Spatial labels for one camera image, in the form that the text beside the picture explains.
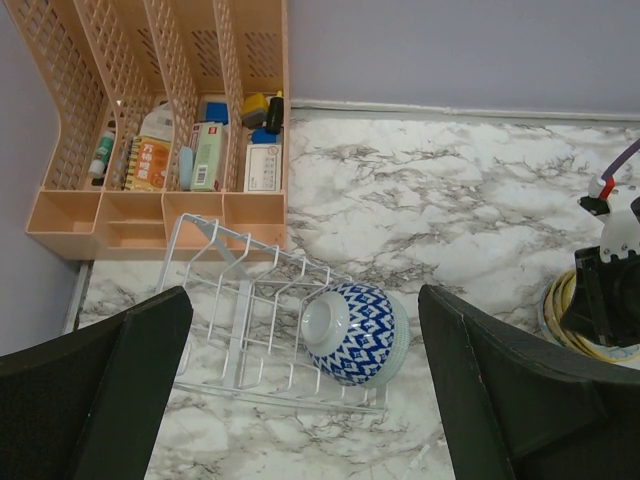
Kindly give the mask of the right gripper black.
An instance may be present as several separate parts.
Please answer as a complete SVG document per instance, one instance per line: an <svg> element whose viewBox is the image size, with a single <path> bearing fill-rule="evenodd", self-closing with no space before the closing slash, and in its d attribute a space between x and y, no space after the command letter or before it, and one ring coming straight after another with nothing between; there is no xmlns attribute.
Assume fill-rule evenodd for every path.
<svg viewBox="0 0 640 480"><path fill-rule="evenodd" d="M560 326L592 343L639 343L639 255L604 263L599 248L574 253L576 284Z"/></svg>

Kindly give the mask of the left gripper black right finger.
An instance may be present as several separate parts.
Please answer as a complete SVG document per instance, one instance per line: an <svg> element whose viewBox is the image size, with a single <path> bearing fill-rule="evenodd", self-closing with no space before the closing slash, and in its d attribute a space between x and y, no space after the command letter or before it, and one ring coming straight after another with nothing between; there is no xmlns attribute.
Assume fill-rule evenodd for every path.
<svg viewBox="0 0 640 480"><path fill-rule="evenodd" d="M639 373L425 284L419 319L458 479L636 479Z"/></svg>

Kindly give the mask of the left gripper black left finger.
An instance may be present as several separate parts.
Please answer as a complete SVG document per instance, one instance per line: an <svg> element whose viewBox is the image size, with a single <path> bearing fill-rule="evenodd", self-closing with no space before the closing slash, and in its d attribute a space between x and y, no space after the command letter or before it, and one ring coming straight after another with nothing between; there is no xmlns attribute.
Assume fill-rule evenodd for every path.
<svg viewBox="0 0 640 480"><path fill-rule="evenodd" d="M2 478L144 478L192 318L173 287L3 356Z"/></svg>

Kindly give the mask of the red and blue patterned bowl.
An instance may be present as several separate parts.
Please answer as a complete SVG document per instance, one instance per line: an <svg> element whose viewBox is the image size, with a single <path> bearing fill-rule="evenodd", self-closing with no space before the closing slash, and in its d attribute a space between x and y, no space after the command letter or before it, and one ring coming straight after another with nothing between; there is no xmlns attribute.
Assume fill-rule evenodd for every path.
<svg viewBox="0 0 640 480"><path fill-rule="evenodd" d="M301 335L312 364L342 386L368 388L394 338L390 296L374 285L345 282L310 302Z"/></svg>

